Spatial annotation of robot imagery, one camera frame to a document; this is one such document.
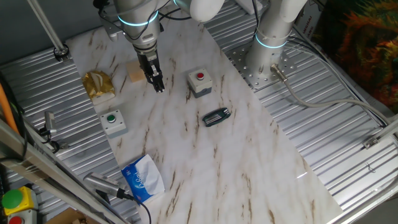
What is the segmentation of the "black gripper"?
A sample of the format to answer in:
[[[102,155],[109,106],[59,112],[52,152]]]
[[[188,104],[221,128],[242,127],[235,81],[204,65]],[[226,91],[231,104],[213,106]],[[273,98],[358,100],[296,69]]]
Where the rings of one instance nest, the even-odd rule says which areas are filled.
[[[152,84],[157,93],[162,93],[165,89],[163,75],[159,69],[159,59],[157,53],[157,43],[146,45],[134,45],[140,66],[145,73],[147,81]]]

